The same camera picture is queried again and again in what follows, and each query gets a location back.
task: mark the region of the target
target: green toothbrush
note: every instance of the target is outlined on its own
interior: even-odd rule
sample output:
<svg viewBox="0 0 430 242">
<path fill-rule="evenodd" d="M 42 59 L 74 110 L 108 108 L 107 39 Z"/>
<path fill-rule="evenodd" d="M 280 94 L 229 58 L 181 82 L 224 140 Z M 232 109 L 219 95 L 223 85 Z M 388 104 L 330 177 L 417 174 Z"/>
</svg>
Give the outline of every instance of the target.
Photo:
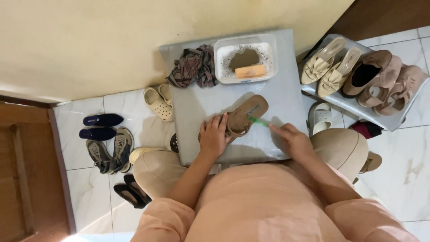
<svg viewBox="0 0 430 242">
<path fill-rule="evenodd" d="M 248 120 L 249 120 L 249 121 L 251 121 L 251 122 L 253 122 L 253 123 L 261 124 L 261 125 L 263 125 L 264 127 L 269 127 L 269 124 L 268 124 L 268 123 L 266 123 L 266 122 L 262 121 L 262 120 L 261 120 L 261 119 L 259 119 L 259 118 L 255 118 L 255 117 L 249 116 L 249 117 L 248 117 Z"/>
</svg>

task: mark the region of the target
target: orange soap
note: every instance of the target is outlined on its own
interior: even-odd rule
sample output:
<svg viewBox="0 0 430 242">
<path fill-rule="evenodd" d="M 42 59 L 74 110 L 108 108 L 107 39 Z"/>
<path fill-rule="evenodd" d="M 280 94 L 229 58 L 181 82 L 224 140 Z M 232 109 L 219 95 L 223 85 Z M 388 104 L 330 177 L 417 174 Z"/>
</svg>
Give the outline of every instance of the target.
<svg viewBox="0 0 430 242">
<path fill-rule="evenodd" d="M 266 75 L 266 68 L 264 65 L 252 65 L 234 70 L 236 78 L 257 78 Z"/>
</svg>

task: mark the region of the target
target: brand label on insole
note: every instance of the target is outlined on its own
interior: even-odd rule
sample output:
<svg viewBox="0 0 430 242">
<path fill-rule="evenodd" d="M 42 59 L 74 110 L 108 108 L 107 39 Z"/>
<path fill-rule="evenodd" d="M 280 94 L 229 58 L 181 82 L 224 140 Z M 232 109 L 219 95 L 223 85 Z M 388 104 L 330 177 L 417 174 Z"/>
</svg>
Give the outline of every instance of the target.
<svg viewBox="0 0 430 242">
<path fill-rule="evenodd" d="M 255 110 L 259 109 L 261 106 L 259 104 L 257 104 L 256 106 L 254 106 L 252 109 L 246 111 L 246 115 L 251 116 L 251 114 L 253 112 L 255 112 Z"/>
</svg>

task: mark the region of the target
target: beige wall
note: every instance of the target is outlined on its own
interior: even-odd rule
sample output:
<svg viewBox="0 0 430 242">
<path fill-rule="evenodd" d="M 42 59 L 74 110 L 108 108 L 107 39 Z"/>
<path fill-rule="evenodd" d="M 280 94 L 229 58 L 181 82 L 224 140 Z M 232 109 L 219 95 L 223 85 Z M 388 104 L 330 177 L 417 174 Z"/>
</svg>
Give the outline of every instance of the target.
<svg viewBox="0 0 430 242">
<path fill-rule="evenodd" d="M 147 87 L 157 47 L 293 28 L 310 49 L 353 0 L 0 0 L 0 95 L 61 102 Z"/>
</svg>

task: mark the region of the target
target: gray sneaker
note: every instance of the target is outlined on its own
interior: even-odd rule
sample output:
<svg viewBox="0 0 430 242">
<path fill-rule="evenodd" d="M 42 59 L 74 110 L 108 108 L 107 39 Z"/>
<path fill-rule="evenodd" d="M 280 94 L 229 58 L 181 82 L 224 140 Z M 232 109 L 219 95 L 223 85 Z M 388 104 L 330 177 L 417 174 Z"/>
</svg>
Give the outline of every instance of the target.
<svg viewBox="0 0 430 242">
<path fill-rule="evenodd" d="M 101 141 L 86 140 L 86 148 L 89 156 L 94 161 L 94 165 L 100 170 L 100 173 L 110 173 L 112 157 L 109 155 L 106 146 Z"/>
<path fill-rule="evenodd" d="M 129 157 L 133 149 L 134 139 L 132 133 L 125 127 L 119 127 L 117 129 L 117 135 L 115 136 L 111 174 L 116 174 L 118 171 L 127 173 L 132 168 L 132 164 L 129 162 Z"/>
</svg>

